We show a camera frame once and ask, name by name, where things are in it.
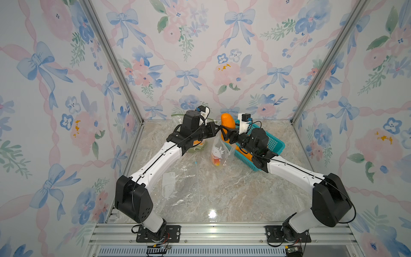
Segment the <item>orange mango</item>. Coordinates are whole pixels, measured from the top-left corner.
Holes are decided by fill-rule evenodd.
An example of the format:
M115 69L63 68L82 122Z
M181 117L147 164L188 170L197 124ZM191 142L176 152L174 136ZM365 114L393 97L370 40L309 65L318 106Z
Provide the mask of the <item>orange mango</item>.
M230 141L230 135L232 130L236 128L236 124L233 117L229 113L224 113L221 115L221 126L222 139L225 142L232 144L232 142Z

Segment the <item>red green mango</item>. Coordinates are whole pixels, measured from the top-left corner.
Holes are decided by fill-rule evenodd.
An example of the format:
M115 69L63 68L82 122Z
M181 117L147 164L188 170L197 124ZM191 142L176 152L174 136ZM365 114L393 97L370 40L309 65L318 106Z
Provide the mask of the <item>red green mango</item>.
M219 167L222 163L222 158L219 158L217 156L212 155L211 156L211 162L214 166Z

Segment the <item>clear zip-top bag green print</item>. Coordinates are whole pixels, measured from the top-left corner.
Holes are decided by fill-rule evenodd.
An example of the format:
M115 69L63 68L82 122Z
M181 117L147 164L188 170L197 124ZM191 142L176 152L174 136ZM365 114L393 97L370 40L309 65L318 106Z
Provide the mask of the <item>clear zip-top bag green print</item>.
M200 117L200 113L196 110L187 111L183 117L183 123L167 137L167 142L175 143L181 148L183 155L195 146L196 141L207 139L203 137L205 125L199 125Z

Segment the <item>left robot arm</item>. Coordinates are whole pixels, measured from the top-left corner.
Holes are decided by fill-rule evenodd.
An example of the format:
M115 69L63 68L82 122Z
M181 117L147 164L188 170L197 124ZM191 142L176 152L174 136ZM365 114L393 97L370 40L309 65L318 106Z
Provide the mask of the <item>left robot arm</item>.
M154 211L151 191L163 174L195 146L196 142L213 138L219 126L207 122L210 108L199 106L189 110L167 137L154 157L129 177L122 175L116 182L114 206L117 210L143 225L157 239L164 237L167 222Z

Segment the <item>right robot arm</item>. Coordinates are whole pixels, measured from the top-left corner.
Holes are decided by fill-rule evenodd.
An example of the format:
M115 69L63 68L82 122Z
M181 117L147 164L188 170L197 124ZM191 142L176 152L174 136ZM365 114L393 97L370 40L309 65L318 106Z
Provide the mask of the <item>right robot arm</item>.
M335 227L355 220L355 206L336 174L316 173L285 160L268 148L269 138L262 128L247 134L225 126L222 134L224 140L237 143L240 150L250 154L258 169L293 183L312 197L311 207L292 214L283 222L284 240L294 242L300 234L320 225Z

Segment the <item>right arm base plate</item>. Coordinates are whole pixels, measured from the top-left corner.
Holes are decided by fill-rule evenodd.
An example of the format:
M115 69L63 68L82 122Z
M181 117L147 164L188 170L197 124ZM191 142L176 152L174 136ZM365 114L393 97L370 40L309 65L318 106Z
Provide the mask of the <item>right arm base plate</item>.
M309 231L296 233L291 228L283 226L265 226L265 234L269 243L295 243L297 240L302 243L311 243Z

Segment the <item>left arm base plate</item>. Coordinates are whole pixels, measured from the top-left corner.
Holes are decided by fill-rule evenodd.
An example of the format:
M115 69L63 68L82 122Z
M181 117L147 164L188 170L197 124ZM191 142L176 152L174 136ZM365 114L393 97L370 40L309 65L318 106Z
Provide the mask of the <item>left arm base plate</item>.
M143 225L134 226L132 232L136 234L137 243L178 243L181 236L181 226L162 226L158 232L152 232Z

